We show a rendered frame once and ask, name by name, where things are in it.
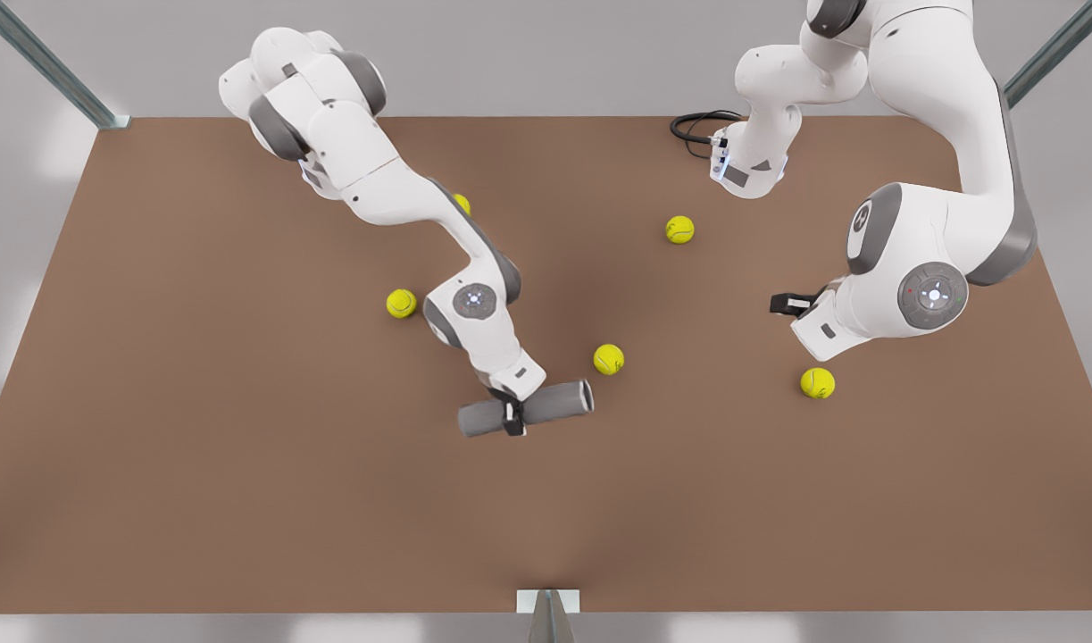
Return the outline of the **grey tennis ball tube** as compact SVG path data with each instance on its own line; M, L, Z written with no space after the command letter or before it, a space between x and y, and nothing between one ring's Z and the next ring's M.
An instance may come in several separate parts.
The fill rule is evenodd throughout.
M544 386L522 401L522 418L526 428L533 424L548 422L591 413L595 408L587 380ZM505 432L501 427L505 406L499 400L480 400L456 410L456 427L467 437Z

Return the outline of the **silver frame post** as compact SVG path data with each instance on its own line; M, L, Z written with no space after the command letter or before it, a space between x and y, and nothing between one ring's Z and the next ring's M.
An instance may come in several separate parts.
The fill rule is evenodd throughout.
M112 114L108 106L32 32L24 21L0 0L0 37L10 44L32 68L54 88L71 102L100 130L118 130L130 126L129 115Z
M1043 78L1047 78L1064 58L1092 34L1092 0L1080 5L1071 17L1020 67L1008 80L1002 93L1007 107L1013 109Z
M575 643L570 614L579 614L579 590L518 590L517 614L530 614L529 643Z

